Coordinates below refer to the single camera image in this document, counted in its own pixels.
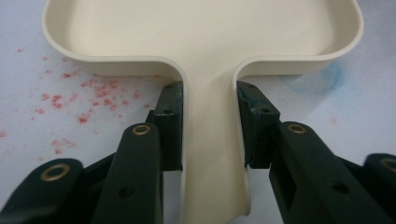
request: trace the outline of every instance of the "red stain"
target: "red stain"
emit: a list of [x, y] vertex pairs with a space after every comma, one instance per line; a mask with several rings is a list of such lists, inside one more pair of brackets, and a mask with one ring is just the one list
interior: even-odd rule
[[332, 124], [333, 124], [333, 125], [336, 125], [336, 124], [337, 124], [337, 121], [338, 121], [337, 118], [332, 118]]
[[43, 100], [43, 101], [46, 101], [46, 100], [48, 100], [50, 98], [50, 95], [48, 94], [48, 93], [43, 93], [43, 94], [41, 94], [41, 99]]
[[65, 144], [66, 147], [75, 147], [76, 146], [76, 143], [70, 141], [67, 138], [64, 138], [64, 144]]
[[43, 108], [38, 108], [35, 112], [39, 114], [44, 114], [45, 111]]
[[77, 98], [78, 98], [78, 94], [77, 94], [76, 92], [73, 92], [73, 93], [72, 93], [72, 96], [71, 96], [70, 99], [69, 99], [69, 101], [70, 101], [70, 102], [74, 102], [74, 101], [77, 100]]
[[55, 108], [57, 108], [57, 109], [62, 108], [62, 104], [59, 103], [59, 100], [61, 100], [61, 98], [62, 98], [62, 95], [54, 95], [54, 96], [52, 97], [52, 105], [53, 105]]
[[137, 100], [142, 96], [142, 92], [141, 91], [135, 91], [134, 92], [134, 98]]
[[7, 133], [0, 131], [0, 138], [4, 138], [4, 137], [7, 137]]
[[72, 75], [64, 73], [64, 78], [70, 78]]
[[90, 117], [91, 116], [88, 114], [81, 114], [80, 116], [78, 116], [78, 121], [79, 123], [83, 124], [86, 123]]

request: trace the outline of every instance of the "brass screw insert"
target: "brass screw insert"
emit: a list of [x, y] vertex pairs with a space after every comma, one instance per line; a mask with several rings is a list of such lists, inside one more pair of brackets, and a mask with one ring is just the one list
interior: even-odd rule
[[[51, 171], [54, 171], [56, 169], [61, 169], [62, 171], [56, 175], [50, 174]], [[55, 164], [55, 165], [51, 166], [50, 168], [48, 168], [47, 170], [45, 170], [41, 174], [40, 177], [41, 177], [41, 180], [50, 182], [50, 181], [54, 181], [54, 180], [64, 177], [65, 175], [67, 175], [67, 173], [69, 173], [69, 171], [70, 171], [69, 165], [67, 165], [66, 163], [59, 163], [59, 164]]]
[[134, 127], [132, 129], [132, 133], [134, 133], [136, 135], [143, 135], [143, 134], [149, 133], [150, 130], [151, 129], [148, 125], [142, 124], [142, 125]]

